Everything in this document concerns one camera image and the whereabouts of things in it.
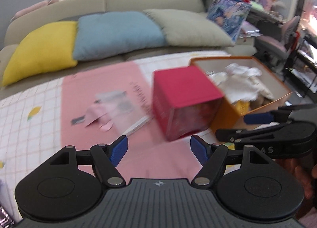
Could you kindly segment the person's right hand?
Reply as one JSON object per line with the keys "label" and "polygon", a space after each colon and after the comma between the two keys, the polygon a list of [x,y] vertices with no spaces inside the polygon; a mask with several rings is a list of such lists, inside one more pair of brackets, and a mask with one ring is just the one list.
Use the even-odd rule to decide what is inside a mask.
{"label": "person's right hand", "polygon": [[306,199],[310,200],[314,196],[313,180],[316,179],[316,165],[310,172],[306,172],[297,159],[276,159],[275,162],[296,177],[304,188]]}

